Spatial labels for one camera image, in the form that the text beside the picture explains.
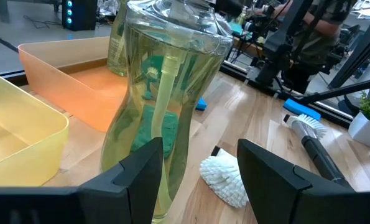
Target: plastic tube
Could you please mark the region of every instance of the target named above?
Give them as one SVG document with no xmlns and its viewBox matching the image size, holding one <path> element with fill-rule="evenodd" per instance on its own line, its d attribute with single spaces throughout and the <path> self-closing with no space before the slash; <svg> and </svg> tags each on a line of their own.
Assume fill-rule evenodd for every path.
<svg viewBox="0 0 370 224">
<path fill-rule="evenodd" d="M 162 137 L 162 123 L 164 121 L 165 112 L 168 108 L 170 96 L 173 88 L 173 82 L 178 75 L 181 61 L 179 58 L 170 55 L 164 57 L 162 65 L 162 75 L 159 85 L 159 93 L 155 103 L 154 114 L 152 118 L 152 138 Z M 167 211 L 171 206 L 172 200 L 169 196 L 167 174 L 165 173 L 165 165 L 163 163 L 162 176 L 160 181 L 158 201 L 160 209 Z"/>
</svg>

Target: brush handle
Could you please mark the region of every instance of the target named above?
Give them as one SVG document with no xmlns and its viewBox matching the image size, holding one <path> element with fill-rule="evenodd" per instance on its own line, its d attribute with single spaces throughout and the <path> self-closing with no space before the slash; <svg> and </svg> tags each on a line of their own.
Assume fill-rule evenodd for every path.
<svg viewBox="0 0 370 224">
<path fill-rule="evenodd" d="M 348 181 L 346 181 L 345 176 L 335 165 L 333 159 L 318 139 L 305 136 L 302 138 L 302 145 L 322 177 L 352 189 Z"/>
</svg>

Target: computer tower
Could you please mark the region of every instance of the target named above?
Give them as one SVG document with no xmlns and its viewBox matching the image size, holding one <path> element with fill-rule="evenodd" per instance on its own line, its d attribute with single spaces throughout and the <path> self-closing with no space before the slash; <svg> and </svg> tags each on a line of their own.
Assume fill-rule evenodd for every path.
<svg viewBox="0 0 370 224">
<path fill-rule="evenodd" d="M 95 30 L 97 0 L 62 0 L 62 25 L 72 31 Z"/>
</svg>

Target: dish soap bottle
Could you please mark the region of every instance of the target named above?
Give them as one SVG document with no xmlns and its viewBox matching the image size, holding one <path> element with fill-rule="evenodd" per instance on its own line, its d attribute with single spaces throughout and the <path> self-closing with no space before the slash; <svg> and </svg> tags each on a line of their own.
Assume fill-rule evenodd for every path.
<svg viewBox="0 0 370 224">
<path fill-rule="evenodd" d="M 162 137 L 164 163 L 153 217 L 158 223 L 185 173 L 193 112 L 232 47 L 232 36 L 205 0 L 130 1 L 124 28 L 129 86 L 106 134 L 101 168 L 110 169 Z"/>
<path fill-rule="evenodd" d="M 120 76 L 126 76 L 126 56 L 124 48 L 124 21 L 127 13 L 128 0 L 117 0 L 118 12 L 110 33 L 108 51 L 108 70 Z"/>
</svg>

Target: wooden table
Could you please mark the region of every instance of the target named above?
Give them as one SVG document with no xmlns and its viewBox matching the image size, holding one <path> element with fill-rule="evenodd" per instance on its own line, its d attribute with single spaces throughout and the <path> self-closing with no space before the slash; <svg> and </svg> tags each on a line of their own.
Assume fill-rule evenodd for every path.
<svg viewBox="0 0 370 224">
<path fill-rule="evenodd" d="M 230 207 L 201 179 L 200 162 L 216 145 L 235 155 L 237 140 L 246 138 L 317 173 L 298 137 L 282 121 L 289 113 L 282 108 L 283 101 L 221 73 L 204 99 L 208 107 L 193 114 L 185 177 L 164 223 L 256 223 L 250 204 L 242 209 Z M 68 117 L 70 134 L 60 170 L 45 186 L 79 185 L 99 173 L 104 133 L 57 109 Z M 370 191 L 370 147 L 351 140 L 346 129 L 325 120 L 322 123 L 328 132 L 321 143 L 336 165 L 355 190 Z"/>
</svg>

